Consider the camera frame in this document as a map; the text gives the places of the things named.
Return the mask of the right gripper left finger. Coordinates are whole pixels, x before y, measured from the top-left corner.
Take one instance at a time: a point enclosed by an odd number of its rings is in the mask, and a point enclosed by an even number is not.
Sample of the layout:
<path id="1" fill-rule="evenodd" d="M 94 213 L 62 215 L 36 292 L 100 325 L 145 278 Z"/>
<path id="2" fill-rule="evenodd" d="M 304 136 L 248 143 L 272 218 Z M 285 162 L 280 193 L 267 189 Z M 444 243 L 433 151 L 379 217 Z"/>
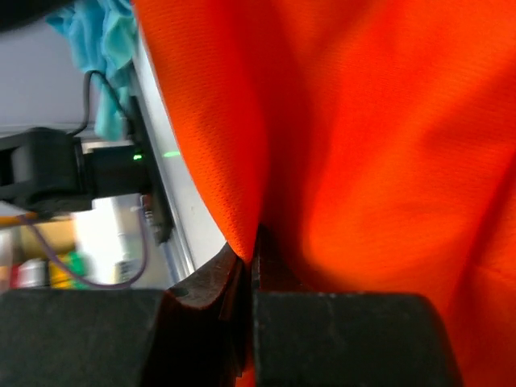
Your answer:
<path id="1" fill-rule="evenodd" d="M 167 290 L 174 357 L 203 364 L 203 375 L 240 375 L 245 365 L 246 272 L 226 244 Z"/>

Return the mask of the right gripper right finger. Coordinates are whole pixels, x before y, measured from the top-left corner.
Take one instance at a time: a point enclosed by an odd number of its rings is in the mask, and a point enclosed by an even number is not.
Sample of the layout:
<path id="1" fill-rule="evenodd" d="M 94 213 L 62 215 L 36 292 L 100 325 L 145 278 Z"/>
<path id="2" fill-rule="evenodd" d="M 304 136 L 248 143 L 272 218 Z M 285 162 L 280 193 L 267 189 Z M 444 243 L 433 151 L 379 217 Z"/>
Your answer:
<path id="1" fill-rule="evenodd" d="M 256 386 L 293 385 L 295 318 L 310 288 L 287 265 L 276 239 L 259 227 L 251 268 L 252 365 Z"/>

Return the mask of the orange t shirt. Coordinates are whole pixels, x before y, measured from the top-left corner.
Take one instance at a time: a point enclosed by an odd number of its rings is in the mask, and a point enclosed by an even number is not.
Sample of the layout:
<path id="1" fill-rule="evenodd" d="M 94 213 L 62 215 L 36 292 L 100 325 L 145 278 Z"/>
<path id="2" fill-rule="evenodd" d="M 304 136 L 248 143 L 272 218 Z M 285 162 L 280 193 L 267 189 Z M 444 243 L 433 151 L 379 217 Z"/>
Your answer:
<path id="1" fill-rule="evenodd" d="M 428 297 L 467 386 L 515 383 L 515 4 L 138 1 L 185 164 L 250 260 Z"/>

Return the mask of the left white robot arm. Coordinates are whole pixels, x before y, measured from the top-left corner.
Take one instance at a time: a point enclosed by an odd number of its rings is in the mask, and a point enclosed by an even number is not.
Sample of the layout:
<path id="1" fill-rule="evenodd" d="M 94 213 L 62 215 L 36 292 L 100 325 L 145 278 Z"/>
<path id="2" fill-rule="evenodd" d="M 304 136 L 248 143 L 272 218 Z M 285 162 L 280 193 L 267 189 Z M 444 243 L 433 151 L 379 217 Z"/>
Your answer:
<path id="1" fill-rule="evenodd" d="M 149 167 L 133 145 L 84 152 L 80 138 L 44 127 L 1 138 L 1 200 L 42 218 L 151 187 Z"/>

